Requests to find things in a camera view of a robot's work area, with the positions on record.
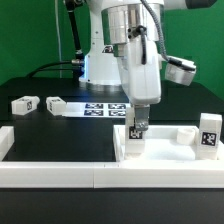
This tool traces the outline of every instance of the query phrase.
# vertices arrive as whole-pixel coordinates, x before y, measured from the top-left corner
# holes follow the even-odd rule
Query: white robot
[[[166,54],[161,30],[163,10],[210,7],[216,0],[71,0],[90,9],[91,50],[81,86],[100,91],[123,88],[134,108],[137,131],[148,129],[151,104],[160,102],[161,61],[166,78],[189,85],[196,73],[191,61]],[[156,42],[160,43],[160,54]]]

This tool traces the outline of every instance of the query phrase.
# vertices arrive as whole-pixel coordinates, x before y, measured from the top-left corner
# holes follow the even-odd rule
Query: white cube
[[[48,97],[46,100],[47,109],[54,115],[63,115],[66,110],[66,102],[60,97]]]
[[[196,151],[197,159],[217,159],[221,129],[221,115],[201,114]]]
[[[24,96],[11,102],[12,114],[26,115],[37,109],[40,99],[37,96]]]

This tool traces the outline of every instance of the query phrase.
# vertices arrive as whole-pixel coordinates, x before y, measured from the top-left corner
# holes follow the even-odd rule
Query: black table
[[[41,98],[38,110],[12,116],[11,101],[25,95]],[[46,110],[48,96],[67,102],[128,102],[123,93],[86,91],[70,79],[9,80],[0,87],[0,126],[15,127],[16,143],[4,162],[115,161],[113,125],[124,119],[54,117]],[[224,102],[200,84],[164,81],[150,124],[198,126],[202,112],[224,114]],[[1,189],[0,202],[1,223],[224,222],[223,189]]]

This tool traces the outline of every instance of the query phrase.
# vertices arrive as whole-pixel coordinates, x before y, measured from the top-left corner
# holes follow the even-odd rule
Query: black tabletop
[[[66,118],[46,109],[46,97],[66,102],[128,103],[123,92],[102,93],[78,87],[72,79],[15,78],[0,87],[0,125],[15,127],[8,161],[115,161],[113,125],[124,119]],[[25,116],[11,113],[11,101],[38,96],[38,109]],[[200,84],[190,87],[162,82],[162,100],[151,106],[150,124],[199,125],[201,113],[224,114],[224,101]]]

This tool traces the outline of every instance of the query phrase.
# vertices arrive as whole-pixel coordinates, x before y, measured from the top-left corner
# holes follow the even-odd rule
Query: green wall
[[[63,59],[74,56],[69,21],[59,0]],[[84,52],[89,50],[88,8],[78,10],[77,20]],[[194,60],[200,82],[224,99],[224,1],[210,9],[165,13],[165,37],[170,55]],[[53,0],[0,1],[0,84],[25,76],[40,65],[58,61]],[[59,77],[59,73],[44,73]]]

